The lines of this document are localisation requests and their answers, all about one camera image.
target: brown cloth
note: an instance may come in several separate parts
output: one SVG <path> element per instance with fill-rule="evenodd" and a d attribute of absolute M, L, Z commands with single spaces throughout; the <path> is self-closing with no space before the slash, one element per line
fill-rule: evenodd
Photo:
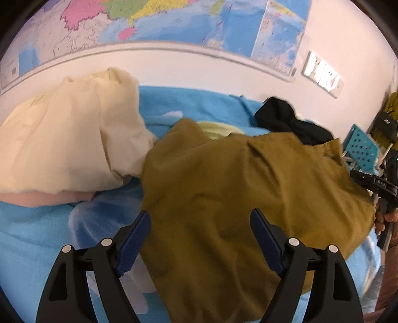
<path fill-rule="evenodd" d="M 339 141 L 303 146 L 292 133 L 211 140 L 182 119 L 149 152 L 142 185 L 152 229 L 141 255 L 173 323 L 262 317 L 279 278 L 250 229 L 254 208 L 287 236 L 336 244 L 345 258 L 374 220 Z"/>

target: hole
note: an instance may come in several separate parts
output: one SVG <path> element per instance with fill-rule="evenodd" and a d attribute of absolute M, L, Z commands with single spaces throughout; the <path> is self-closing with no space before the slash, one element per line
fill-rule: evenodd
<path fill-rule="evenodd" d="M 335 299 L 336 301 L 346 302 L 352 300 L 352 295 L 348 288 L 348 283 L 344 277 L 343 269 L 340 264 L 334 264 L 333 299 Z"/>
<path fill-rule="evenodd" d="M 62 263 L 55 277 L 54 286 L 50 292 L 50 301 L 65 301 L 68 298 L 66 291 L 66 264 Z"/>

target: bed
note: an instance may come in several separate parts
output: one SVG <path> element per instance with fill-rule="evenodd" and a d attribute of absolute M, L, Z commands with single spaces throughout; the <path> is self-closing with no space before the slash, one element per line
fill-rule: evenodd
<path fill-rule="evenodd" d="M 202 90 L 140 87 L 140 113 L 158 138 L 182 117 L 195 121 L 228 123 L 247 135 L 266 134 L 256 127 L 254 113 L 261 102 Z M 138 179 L 126 186 L 99 193 L 91 202 L 55 207 L 24 208 L 0 202 L 0 286 L 25 323 L 34 323 L 40 296 L 51 267 L 65 244 L 76 249 L 93 247 L 133 222 L 143 191 Z M 347 260 L 357 291 L 362 296 L 381 265 L 372 230 Z M 99 323 L 107 323 L 95 277 L 87 274 Z M 122 285 L 143 323 L 170 322 L 141 257 L 121 278 Z M 301 322 L 309 293 L 302 295 L 294 323 Z"/>

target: white switch panel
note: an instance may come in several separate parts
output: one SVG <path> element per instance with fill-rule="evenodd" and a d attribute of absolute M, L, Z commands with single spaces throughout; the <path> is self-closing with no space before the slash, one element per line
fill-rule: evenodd
<path fill-rule="evenodd" d="M 302 73 L 336 99 L 343 90 L 344 81 L 341 76 L 315 52 L 309 52 Z"/>

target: teal plastic object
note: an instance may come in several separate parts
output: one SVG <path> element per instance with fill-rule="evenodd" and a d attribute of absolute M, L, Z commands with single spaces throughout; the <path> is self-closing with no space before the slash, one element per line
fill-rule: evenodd
<path fill-rule="evenodd" d="M 360 168 L 363 173 L 377 173 L 375 166 L 379 152 L 378 146 L 357 125 L 351 127 L 343 148 L 355 161 L 355 168 Z"/>

